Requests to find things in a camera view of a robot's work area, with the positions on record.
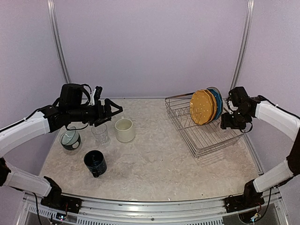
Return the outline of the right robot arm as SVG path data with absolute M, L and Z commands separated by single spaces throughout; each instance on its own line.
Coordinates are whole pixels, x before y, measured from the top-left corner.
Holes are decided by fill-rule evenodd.
M 250 208 L 257 202 L 258 194 L 299 176 L 300 118 L 262 95 L 250 97 L 242 86 L 229 91 L 227 103 L 233 109 L 231 112 L 222 114 L 221 129 L 230 128 L 244 132 L 247 125 L 257 120 L 267 125 L 271 131 L 276 131 L 290 140 L 291 149 L 287 151 L 288 155 L 285 160 L 245 186 L 247 192 L 241 195 L 240 204 L 244 208 Z

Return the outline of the blue polka dot plate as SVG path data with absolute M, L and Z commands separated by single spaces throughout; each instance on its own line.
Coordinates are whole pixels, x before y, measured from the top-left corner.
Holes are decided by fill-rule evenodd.
M 223 112 L 223 99 L 222 99 L 222 95 L 220 95 L 218 92 L 210 89 L 209 90 L 214 96 L 215 96 L 215 99 L 216 99 L 216 102 L 217 102 L 217 113 L 216 113 L 216 116 L 214 118 L 214 120 L 217 120 L 222 112 Z

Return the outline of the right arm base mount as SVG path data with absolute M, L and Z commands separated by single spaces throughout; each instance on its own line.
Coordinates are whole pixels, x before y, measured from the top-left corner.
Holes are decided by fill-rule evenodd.
M 224 199 L 227 213 L 250 209 L 265 203 L 263 192 L 257 192 L 253 180 L 244 186 L 244 192 L 241 195 L 230 195 Z

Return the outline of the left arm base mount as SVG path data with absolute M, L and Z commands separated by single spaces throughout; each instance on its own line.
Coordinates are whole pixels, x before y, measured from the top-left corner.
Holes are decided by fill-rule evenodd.
M 46 176 L 44 176 L 44 178 L 50 183 L 51 190 L 47 196 L 42 197 L 41 205 L 66 213 L 71 212 L 78 214 L 82 200 L 80 198 L 63 195 L 62 189 L 54 180 Z

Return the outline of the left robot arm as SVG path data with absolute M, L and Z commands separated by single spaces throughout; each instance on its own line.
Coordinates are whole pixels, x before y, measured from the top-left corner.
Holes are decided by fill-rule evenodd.
M 60 97 L 52 105 L 36 109 L 28 117 L 0 131 L 0 184 L 46 197 L 53 207 L 62 208 L 66 199 L 46 178 L 9 165 L 4 156 L 14 148 L 38 136 L 68 127 L 72 122 L 99 126 L 121 113 L 123 108 L 110 99 L 100 100 L 102 87 L 91 89 L 87 84 L 64 84 Z

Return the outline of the yellow polka dot plate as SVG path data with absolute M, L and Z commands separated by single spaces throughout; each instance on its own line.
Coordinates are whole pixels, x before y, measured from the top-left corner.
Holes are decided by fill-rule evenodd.
M 190 115 L 195 124 L 208 123 L 213 111 L 213 102 L 207 90 L 196 91 L 190 100 Z
M 216 116 L 216 113 L 217 113 L 217 102 L 216 102 L 216 99 L 215 99 L 215 96 L 207 89 L 208 93 L 210 94 L 210 97 L 211 97 L 211 100 L 213 102 L 213 111 L 212 111 L 212 114 L 211 114 L 211 118 L 210 120 L 208 121 L 208 123 L 212 122 Z

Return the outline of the metal wire dish rack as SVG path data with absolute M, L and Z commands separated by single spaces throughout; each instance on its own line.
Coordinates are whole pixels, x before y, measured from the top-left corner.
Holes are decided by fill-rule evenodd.
M 243 133 L 220 128 L 221 119 L 204 125 L 195 124 L 189 111 L 192 93 L 165 98 L 169 118 L 186 143 L 192 157 L 199 158 L 236 143 Z

